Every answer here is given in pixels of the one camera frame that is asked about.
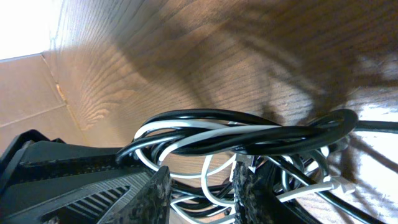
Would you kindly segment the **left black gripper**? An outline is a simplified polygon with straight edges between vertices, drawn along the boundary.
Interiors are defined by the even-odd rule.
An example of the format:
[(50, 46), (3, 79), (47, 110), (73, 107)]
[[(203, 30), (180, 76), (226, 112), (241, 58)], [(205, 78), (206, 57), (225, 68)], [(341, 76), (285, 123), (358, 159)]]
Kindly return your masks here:
[(118, 151), (16, 136), (1, 155), (1, 223), (112, 223), (152, 177)]

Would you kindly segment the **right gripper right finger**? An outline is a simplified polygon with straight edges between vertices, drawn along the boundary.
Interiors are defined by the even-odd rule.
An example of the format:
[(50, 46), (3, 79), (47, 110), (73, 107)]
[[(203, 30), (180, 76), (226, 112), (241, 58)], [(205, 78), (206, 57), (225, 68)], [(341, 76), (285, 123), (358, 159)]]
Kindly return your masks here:
[(318, 223), (297, 202), (283, 204), (274, 195), (275, 174), (279, 168), (265, 163), (252, 172), (243, 162), (237, 162), (233, 174), (235, 222), (294, 224)]

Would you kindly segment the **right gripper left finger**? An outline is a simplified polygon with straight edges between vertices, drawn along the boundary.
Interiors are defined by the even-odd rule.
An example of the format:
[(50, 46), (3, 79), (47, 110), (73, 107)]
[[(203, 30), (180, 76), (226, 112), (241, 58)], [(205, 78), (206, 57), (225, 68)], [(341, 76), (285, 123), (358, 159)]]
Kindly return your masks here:
[(171, 183), (169, 168), (162, 166), (127, 204), (120, 210), (113, 207), (99, 223), (168, 223)]

